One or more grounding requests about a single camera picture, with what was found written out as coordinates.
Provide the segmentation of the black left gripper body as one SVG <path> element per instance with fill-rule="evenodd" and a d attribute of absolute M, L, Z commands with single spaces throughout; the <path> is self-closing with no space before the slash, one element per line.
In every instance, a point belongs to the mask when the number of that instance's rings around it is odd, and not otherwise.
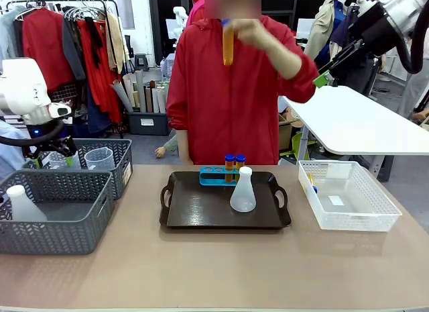
<path fill-rule="evenodd" d="M 66 125 L 63 122 L 48 122 L 41 125 L 27 126 L 32 142 L 29 146 L 22 146 L 21 150 L 25 158 L 36 159 L 42 152 L 57 152 L 64 157 L 73 157 L 77 152 L 76 144 L 70 135 L 66 135 Z"/>

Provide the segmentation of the person's left hand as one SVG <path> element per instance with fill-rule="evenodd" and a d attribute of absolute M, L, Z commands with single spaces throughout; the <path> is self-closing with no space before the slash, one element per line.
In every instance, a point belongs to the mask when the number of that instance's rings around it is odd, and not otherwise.
<path fill-rule="evenodd" d="M 269 50 L 277 42 L 258 19 L 234 19 L 231 26 L 239 40 L 259 50 Z"/>

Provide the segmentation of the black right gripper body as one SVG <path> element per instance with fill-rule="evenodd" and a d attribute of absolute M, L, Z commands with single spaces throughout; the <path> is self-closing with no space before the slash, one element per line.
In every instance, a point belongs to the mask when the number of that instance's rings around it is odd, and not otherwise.
<path fill-rule="evenodd" d="M 400 42 L 400 36 L 387 20 L 380 3 L 374 3 L 349 26 L 355 40 L 362 40 L 366 51 L 385 54 Z"/>

